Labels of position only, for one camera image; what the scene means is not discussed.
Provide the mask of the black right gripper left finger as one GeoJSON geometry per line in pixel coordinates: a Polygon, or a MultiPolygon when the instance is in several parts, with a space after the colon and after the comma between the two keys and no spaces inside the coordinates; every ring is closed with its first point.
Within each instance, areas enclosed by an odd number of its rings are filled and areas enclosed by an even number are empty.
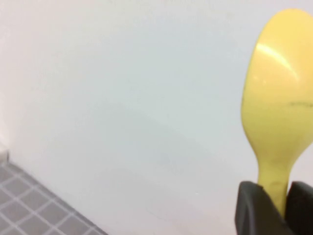
{"type": "Polygon", "coordinates": [[[235,211],[238,235],[285,235],[287,225],[264,189],[250,181],[240,182],[235,211]]]}

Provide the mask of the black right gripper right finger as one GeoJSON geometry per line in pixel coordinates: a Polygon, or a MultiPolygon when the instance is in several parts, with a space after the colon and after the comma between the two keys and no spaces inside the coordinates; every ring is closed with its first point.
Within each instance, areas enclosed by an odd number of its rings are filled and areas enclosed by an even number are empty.
{"type": "Polygon", "coordinates": [[[313,187],[292,182],[287,196],[286,222],[296,235],[313,235],[313,187]]]}

